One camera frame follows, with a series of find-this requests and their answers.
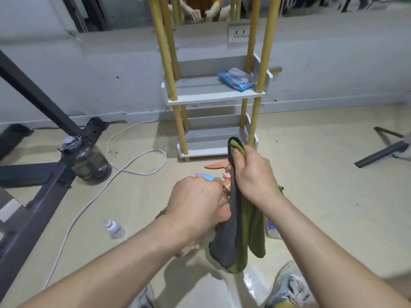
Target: shelf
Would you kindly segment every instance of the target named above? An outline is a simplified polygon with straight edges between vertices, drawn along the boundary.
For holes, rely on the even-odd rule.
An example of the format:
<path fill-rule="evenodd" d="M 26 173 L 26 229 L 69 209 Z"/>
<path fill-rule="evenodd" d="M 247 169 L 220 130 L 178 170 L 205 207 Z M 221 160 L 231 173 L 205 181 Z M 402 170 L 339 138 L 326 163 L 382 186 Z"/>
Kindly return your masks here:
<path fill-rule="evenodd" d="M 235 90 L 217 77 L 217 73 L 227 71 L 232 67 L 244 70 L 245 55 L 193 61 L 180 61 L 181 79 L 176 81 L 178 100 L 172 101 L 165 80 L 162 82 L 162 92 L 167 106 L 190 105 L 216 101 L 231 101 L 243 98 L 266 97 L 268 86 L 273 78 L 270 71 L 265 77 L 262 93 L 255 92 L 255 85 L 245 91 Z M 252 75 L 258 75 L 260 58 L 254 54 Z"/>
<path fill-rule="evenodd" d="M 177 151 L 180 158 L 226 155 L 227 141 L 237 136 L 245 145 L 248 141 L 248 131 L 251 123 L 247 114 L 245 127 L 240 127 L 240 115 L 222 115 L 188 119 L 190 129 L 185 133 L 188 154 L 182 154 L 180 140 L 177 142 Z M 257 134 L 254 135 L 255 148 L 258 147 Z"/>

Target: beige floor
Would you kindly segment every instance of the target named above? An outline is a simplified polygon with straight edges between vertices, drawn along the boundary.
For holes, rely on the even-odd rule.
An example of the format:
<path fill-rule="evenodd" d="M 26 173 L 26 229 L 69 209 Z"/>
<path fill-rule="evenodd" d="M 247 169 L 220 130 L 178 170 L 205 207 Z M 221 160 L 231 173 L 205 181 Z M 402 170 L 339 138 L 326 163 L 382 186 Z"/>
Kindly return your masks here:
<path fill-rule="evenodd" d="M 391 105 L 262 114 L 257 134 L 259 151 L 270 159 L 285 195 L 338 244 L 387 278 L 411 272 L 411 162 L 386 158 L 367 168 L 355 167 L 355 161 L 384 147 L 374 126 L 409 132 L 411 110 Z M 110 125 L 99 147 L 105 151 L 107 140 L 126 127 Z M 36 131 L 2 164 L 57 160 L 56 146 L 63 138 L 61 130 Z M 166 165 L 152 176 L 122 173 L 113 181 L 73 228 L 52 283 L 119 243 L 105 232 L 103 219 L 111 218 L 123 225 L 126 239 L 167 205 L 177 180 L 197 172 L 220 173 L 204 170 L 203 165 L 210 163 L 206 160 L 177 161 L 172 121 L 126 131 L 112 141 L 109 155 L 122 166 L 132 156 L 152 148 L 167 151 Z M 131 169 L 152 171 L 161 161 L 161 154 L 145 155 Z M 15 307 L 41 290 L 67 226 L 100 188 L 86 186 L 79 179 L 74 181 L 1 308 Z M 37 190 L 9 191 L 26 203 Z M 267 239 L 266 247 L 264 259 L 249 253 L 247 268 L 247 274 L 254 274 L 260 284 L 260 299 L 267 296 L 280 267 L 291 259 L 280 240 Z M 172 259 L 152 281 L 158 306 L 197 307 L 203 303 L 206 307 L 257 307 L 242 276 L 226 274 L 208 260 L 204 250 Z"/>

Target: microfiber cloth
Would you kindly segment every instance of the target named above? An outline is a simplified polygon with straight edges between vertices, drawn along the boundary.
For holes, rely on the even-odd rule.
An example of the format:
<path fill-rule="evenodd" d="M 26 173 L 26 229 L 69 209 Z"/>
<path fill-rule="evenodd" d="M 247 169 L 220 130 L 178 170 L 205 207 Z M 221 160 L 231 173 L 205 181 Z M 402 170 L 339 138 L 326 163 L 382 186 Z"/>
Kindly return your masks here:
<path fill-rule="evenodd" d="M 248 247 L 259 258 L 265 255 L 263 213 L 241 194 L 235 181 L 234 149 L 246 158 L 244 146 L 237 137 L 228 141 L 228 160 L 233 167 L 230 188 L 231 217 L 216 226 L 216 235 L 210 243 L 210 254 L 233 274 L 242 272 L 247 265 Z"/>

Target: green cloth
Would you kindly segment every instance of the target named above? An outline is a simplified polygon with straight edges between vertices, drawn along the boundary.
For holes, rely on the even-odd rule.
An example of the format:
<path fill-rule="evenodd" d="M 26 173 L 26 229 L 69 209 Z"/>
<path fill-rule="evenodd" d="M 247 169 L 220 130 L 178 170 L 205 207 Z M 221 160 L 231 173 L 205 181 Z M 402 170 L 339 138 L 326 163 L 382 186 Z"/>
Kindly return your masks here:
<path fill-rule="evenodd" d="M 230 141 L 231 155 L 234 149 L 246 158 L 243 147 L 234 139 Z M 241 225 L 237 227 L 237 236 L 235 238 L 236 256 L 234 265 L 227 268 L 233 274 L 242 272 L 247 265 L 248 248 L 259 258 L 265 255 L 265 232 L 264 232 L 264 216 L 263 213 L 243 195 L 240 194 L 241 207 Z"/>

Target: wall outlet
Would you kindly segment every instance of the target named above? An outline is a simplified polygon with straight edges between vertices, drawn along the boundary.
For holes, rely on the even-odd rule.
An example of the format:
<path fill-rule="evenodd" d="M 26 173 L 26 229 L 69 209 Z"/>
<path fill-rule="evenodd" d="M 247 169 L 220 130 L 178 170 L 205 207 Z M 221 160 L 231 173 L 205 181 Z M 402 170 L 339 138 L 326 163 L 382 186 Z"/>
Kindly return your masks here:
<path fill-rule="evenodd" d="M 230 25 L 229 43 L 247 43 L 250 37 L 250 25 Z"/>

